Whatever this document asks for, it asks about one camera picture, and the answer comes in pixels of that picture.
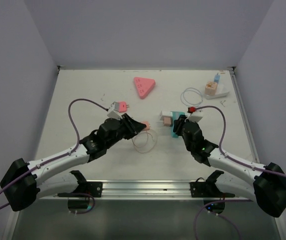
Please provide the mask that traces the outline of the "pink triangular socket adapter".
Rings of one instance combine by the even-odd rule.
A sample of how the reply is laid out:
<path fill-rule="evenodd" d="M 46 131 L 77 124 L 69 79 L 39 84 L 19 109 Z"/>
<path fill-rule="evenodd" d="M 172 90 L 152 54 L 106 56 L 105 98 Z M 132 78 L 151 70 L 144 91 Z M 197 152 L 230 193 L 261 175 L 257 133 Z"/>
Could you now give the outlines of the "pink triangular socket adapter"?
<path fill-rule="evenodd" d="M 134 77 L 133 82 L 141 100 L 145 99 L 156 85 L 156 81 L 152 78 Z"/>

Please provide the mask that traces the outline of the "white square charger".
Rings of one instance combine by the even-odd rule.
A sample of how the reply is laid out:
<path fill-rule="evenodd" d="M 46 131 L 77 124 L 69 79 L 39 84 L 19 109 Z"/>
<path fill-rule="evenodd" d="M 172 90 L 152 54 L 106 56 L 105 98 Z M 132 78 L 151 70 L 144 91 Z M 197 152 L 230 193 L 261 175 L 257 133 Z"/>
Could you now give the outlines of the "white square charger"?
<path fill-rule="evenodd" d="M 171 111 L 165 111 L 162 110 L 159 114 L 159 120 L 163 121 L 164 119 L 168 119 L 168 118 L 172 118 L 173 117 L 173 113 Z"/>

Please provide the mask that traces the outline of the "beige pink charger plug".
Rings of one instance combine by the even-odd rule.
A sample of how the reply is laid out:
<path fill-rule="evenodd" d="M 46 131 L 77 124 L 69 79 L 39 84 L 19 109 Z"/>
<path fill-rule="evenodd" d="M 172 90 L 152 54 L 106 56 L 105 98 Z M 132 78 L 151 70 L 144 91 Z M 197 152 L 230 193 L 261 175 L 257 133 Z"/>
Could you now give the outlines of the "beige pink charger plug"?
<path fill-rule="evenodd" d="M 165 116 L 162 120 L 163 126 L 171 127 L 173 125 L 173 120 L 171 117 Z"/>

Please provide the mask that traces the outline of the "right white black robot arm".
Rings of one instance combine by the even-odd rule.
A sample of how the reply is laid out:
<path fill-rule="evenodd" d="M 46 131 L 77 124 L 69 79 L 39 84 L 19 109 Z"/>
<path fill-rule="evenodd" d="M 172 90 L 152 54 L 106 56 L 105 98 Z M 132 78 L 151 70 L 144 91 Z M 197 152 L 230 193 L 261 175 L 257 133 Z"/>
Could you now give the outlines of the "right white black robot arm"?
<path fill-rule="evenodd" d="M 206 140 L 198 123 L 180 115 L 173 132 L 181 136 L 186 150 L 200 164 L 216 168 L 206 183 L 210 196 L 234 194 L 253 202 L 268 215 L 278 218 L 286 209 L 286 175 L 275 163 L 249 162 Z"/>

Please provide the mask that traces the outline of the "teal triangular socket adapter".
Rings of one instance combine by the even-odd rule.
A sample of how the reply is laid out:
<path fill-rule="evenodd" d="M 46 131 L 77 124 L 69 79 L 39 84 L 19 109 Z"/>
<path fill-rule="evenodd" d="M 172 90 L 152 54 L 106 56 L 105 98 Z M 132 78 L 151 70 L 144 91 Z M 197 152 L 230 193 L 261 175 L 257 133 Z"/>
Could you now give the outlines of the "teal triangular socket adapter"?
<path fill-rule="evenodd" d="M 182 111 L 172 111 L 171 136 L 178 138 L 182 136 L 183 125 L 186 121 L 186 114 Z"/>

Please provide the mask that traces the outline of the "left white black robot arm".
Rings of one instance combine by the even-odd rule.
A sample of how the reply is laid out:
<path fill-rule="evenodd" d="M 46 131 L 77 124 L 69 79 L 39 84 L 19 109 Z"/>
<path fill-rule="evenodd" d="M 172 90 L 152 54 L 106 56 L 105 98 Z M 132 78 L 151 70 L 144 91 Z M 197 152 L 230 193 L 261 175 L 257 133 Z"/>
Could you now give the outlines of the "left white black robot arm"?
<path fill-rule="evenodd" d="M 86 179 L 73 167 L 90 163 L 107 153 L 121 140 L 131 140 L 145 130 L 146 124 L 128 114 L 107 118 L 98 129 L 76 144 L 52 156 L 29 162 L 19 158 L 12 162 L 0 187 L 14 212 L 31 206 L 37 199 L 54 194 L 88 193 Z"/>

